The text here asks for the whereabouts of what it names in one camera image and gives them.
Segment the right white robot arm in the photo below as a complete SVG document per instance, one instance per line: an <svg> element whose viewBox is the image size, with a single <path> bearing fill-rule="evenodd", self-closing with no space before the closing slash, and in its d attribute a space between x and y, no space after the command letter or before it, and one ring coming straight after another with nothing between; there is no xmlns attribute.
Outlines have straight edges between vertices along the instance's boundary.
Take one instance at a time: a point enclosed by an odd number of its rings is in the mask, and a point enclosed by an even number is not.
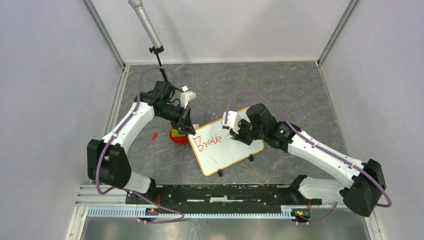
<svg viewBox="0 0 424 240"><path fill-rule="evenodd" d="M300 157L330 174L332 179L299 176L289 189L289 199L295 204L320 199L343 202L352 212L369 217L379 200L386 196L386 181L381 164L369 159L364 162L342 154L317 141L289 121L278 121L268 108L255 104L246 111L247 118L236 111L225 112L222 126L235 141L251 145L263 140L271 148Z"/></svg>

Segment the green toy brick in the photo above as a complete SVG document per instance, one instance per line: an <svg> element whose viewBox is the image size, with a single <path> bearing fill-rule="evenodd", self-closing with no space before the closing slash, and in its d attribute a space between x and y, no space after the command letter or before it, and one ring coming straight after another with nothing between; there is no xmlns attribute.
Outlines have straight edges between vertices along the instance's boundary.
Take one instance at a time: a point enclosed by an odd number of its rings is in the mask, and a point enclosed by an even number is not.
<svg viewBox="0 0 424 240"><path fill-rule="evenodd" d="M174 137L174 138L179 137L180 136L179 131L176 130L176 129L172 129L171 130L171 136Z"/></svg>

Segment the red marker cap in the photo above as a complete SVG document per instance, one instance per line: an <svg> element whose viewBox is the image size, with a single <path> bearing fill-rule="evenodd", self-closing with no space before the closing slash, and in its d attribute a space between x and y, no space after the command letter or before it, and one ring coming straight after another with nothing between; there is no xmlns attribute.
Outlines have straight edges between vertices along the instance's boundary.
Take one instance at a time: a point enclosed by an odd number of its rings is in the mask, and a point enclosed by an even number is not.
<svg viewBox="0 0 424 240"><path fill-rule="evenodd" d="M152 136L151 140L152 140L152 141L154 141L154 140L156 139L157 135L158 135L158 133L157 133L157 132L155 132L155 133L153 134L153 136Z"/></svg>

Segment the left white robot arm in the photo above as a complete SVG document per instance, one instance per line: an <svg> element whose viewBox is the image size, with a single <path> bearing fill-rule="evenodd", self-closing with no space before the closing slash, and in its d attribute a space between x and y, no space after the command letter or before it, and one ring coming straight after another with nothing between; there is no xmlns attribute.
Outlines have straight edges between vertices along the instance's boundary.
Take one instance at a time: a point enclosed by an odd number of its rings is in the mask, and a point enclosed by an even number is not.
<svg viewBox="0 0 424 240"><path fill-rule="evenodd" d="M132 170L127 152L141 130L155 117L170 122L172 128L195 135L189 101L197 95L183 86L179 104L174 105L172 97L175 87L164 81L157 81L148 92L140 92L129 111L115 128L102 139L92 139L87 145L87 175L96 184L105 184L117 189L138 192L145 204L153 203L157 190L152 187L153 179Z"/></svg>

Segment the silver microphone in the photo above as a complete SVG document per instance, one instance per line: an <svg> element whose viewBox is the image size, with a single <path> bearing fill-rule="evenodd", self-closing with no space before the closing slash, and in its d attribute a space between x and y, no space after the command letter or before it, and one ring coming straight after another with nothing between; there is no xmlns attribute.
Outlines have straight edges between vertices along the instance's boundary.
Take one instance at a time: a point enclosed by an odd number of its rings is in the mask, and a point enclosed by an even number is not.
<svg viewBox="0 0 424 240"><path fill-rule="evenodd" d="M155 49L160 49L163 47L163 44L160 41L159 36L156 33L156 30L145 10L145 7L143 5L142 0L129 0L128 4L133 8L135 11L138 19L140 20L145 32L147 33L147 36L149 37L150 41L153 44L153 47Z"/></svg>

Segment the yellow framed whiteboard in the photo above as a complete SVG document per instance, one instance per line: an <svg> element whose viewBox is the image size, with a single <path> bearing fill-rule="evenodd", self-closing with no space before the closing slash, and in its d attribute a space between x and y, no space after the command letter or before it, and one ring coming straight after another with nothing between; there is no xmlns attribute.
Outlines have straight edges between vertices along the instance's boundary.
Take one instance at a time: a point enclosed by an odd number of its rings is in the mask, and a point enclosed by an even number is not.
<svg viewBox="0 0 424 240"><path fill-rule="evenodd" d="M225 138L229 130L222 128L221 119L200 126L195 135L188 135L194 155L204 176L210 176L235 163L255 155L265 148L263 140L254 140L251 145Z"/></svg>

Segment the red toy plate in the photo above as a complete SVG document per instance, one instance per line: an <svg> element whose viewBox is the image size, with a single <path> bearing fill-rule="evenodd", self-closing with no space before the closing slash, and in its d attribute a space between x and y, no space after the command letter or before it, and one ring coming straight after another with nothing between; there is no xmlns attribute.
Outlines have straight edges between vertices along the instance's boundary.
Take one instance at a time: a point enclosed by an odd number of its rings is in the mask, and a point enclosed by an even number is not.
<svg viewBox="0 0 424 240"><path fill-rule="evenodd" d="M171 139L172 142L176 143L176 144L180 144L180 145L186 145L188 143L188 134L187 135L179 135L178 137L172 137L171 136L171 131L169 132L169 138Z"/></svg>

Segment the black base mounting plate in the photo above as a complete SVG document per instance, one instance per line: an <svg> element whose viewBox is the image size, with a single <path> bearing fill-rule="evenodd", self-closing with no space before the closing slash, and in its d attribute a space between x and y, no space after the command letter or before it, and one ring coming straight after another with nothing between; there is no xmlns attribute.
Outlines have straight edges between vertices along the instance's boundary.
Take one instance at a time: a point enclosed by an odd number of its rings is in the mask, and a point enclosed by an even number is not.
<svg viewBox="0 0 424 240"><path fill-rule="evenodd" d="M318 206L289 184L164 184L144 194L183 214L276 214L281 206Z"/></svg>

